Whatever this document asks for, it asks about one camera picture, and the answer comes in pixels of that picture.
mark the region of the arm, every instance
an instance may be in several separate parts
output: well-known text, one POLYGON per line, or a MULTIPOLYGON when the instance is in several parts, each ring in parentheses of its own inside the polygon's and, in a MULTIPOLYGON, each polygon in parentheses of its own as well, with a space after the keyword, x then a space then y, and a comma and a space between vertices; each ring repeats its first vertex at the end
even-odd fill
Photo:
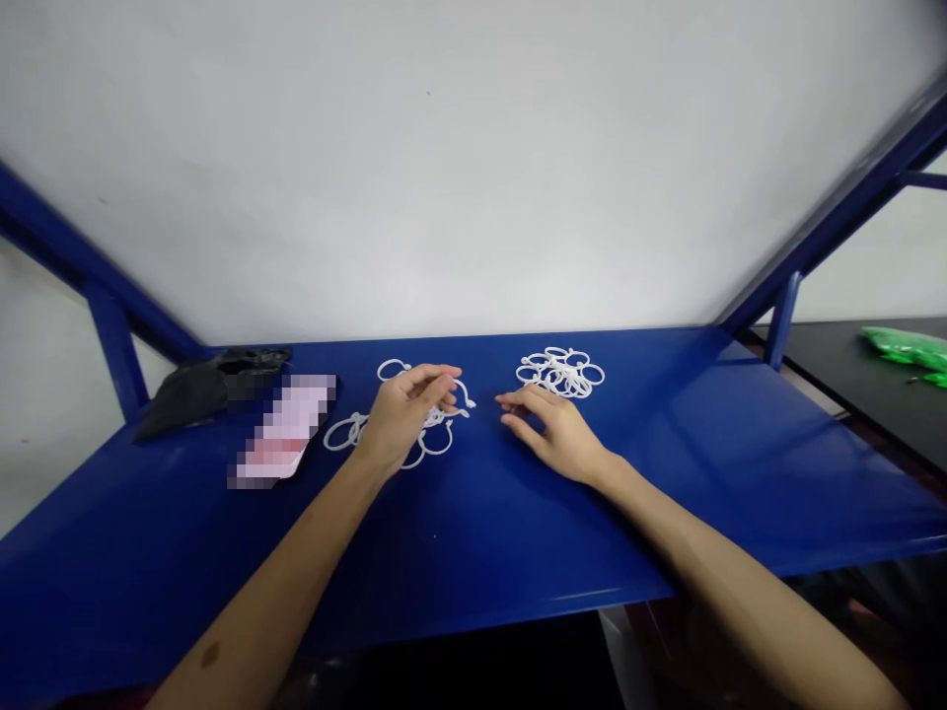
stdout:
POLYGON ((502 421, 558 473, 611 500, 710 611, 747 661, 803 708, 908 707, 841 632, 743 549, 596 438, 575 406, 535 385, 497 398, 502 421), (546 425, 540 435, 520 414, 546 425))
POLYGON ((147 710, 269 705, 342 552, 375 496, 404 463, 428 410, 460 369, 421 365, 385 382, 362 440, 269 557, 197 639, 147 710))

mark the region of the hand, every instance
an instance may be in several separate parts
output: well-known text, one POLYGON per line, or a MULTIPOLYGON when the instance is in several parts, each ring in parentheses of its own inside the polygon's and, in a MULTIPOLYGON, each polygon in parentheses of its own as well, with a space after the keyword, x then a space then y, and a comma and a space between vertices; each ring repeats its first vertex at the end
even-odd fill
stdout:
POLYGON ((575 404, 539 385, 526 385, 496 400, 506 412, 500 421, 526 443, 540 461, 580 483, 594 484, 617 459, 585 423, 575 404), (546 425, 540 435, 522 419, 536 414, 546 425))
POLYGON ((440 404, 446 412, 457 409, 451 392, 457 389, 454 378, 461 373, 450 365, 418 365, 382 383, 352 457, 378 468, 386 479, 397 473, 431 407, 440 404))

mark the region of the black table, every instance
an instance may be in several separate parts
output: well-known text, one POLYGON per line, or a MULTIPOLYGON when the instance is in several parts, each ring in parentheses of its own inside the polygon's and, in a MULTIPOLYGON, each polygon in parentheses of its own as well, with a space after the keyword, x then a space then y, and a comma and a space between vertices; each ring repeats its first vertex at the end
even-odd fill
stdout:
MULTIPOLYGON (((929 370, 881 357, 861 332, 880 325, 947 339, 947 318, 794 323, 785 361, 853 414, 859 414, 947 475, 947 390, 909 383, 929 370)), ((754 328, 765 339, 768 328, 754 328)))

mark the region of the forearm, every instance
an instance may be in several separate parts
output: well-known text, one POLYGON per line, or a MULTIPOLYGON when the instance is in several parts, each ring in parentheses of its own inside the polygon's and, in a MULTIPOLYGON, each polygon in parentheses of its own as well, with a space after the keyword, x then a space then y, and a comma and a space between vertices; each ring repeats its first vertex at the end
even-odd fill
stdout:
POLYGON ((715 617, 746 659, 803 708, 903 708, 888 679, 759 562, 615 457, 593 480, 715 617))
POLYGON ((384 480, 353 454, 184 656, 148 710, 267 707, 384 480))

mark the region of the white wall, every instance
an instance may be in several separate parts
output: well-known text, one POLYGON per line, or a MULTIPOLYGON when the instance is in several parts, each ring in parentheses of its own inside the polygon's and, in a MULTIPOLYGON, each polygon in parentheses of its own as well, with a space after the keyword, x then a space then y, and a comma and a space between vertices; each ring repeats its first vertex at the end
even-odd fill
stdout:
MULTIPOLYGON (((947 156, 929 170, 947 174, 947 156)), ((797 321, 924 316, 947 316, 947 192, 919 187, 806 277, 793 312, 797 321)))
POLYGON ((936 0, 6 0, 0 157, 206 342, 706 322, 936 0))
MULTIPOLYGON (((81 298, 0 239, 0 537, 124 423, 81 298)), ((172 366, 136 342, 153 394, 172 366)))

